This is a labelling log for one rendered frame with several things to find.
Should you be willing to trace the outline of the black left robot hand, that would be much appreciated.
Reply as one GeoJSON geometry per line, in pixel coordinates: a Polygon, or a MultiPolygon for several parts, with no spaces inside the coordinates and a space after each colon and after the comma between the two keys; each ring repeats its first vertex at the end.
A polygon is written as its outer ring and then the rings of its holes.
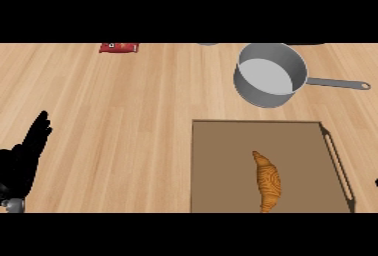
{"type": "Polygon", "coordinates": [[[20,144],[11,149],[0,149],[0,202],[11,198],[23,199],[30,191],[38,159],[51,133],[47,112],[41,111],[20,144]]]}

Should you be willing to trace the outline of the orange croissant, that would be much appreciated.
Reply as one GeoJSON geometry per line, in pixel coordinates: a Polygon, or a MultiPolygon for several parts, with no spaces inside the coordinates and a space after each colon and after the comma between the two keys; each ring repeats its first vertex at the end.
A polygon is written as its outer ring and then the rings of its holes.
{"type": "Polygon", "coordinates": [[[259,212],[268,213],[280,198],[280,177],[277,168],[270,160],[256,152],[252,152],[256,164],[256,186],[261,196],[259,212]]]}

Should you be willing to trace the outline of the brown wooden tray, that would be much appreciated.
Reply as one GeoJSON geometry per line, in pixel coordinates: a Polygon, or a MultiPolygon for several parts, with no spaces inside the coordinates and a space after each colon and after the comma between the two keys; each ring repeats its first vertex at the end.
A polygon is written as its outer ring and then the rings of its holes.
{"type": "Polygon", "coordinates": [[[317,121],[191,123],[190,211],[256,212],[259,153],[277,168],[274,213],[351,213],[355,199],[327,129],[317,121]]]}

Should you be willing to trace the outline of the grey metal pot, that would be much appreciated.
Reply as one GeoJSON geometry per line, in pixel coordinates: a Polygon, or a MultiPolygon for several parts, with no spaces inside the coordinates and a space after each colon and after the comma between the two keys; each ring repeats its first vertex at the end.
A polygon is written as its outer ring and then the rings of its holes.
{"type": "Polygon", "coordinates": [[[311,78],[301,55],[283,43],[249,43],[241,48],[233,84],[244,101],[261,108],[280,107],[305,85],[370,89],[363,81],[311,78]]]}

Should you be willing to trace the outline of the red snack bag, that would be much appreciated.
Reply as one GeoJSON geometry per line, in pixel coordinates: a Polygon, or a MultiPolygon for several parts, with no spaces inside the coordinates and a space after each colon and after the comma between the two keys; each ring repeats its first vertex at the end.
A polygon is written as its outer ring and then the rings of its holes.
{"type": "Polygon", "coordinates": [[[138,51],[137,43],[103,43],[100,53],[135,53],[138,51]]]}

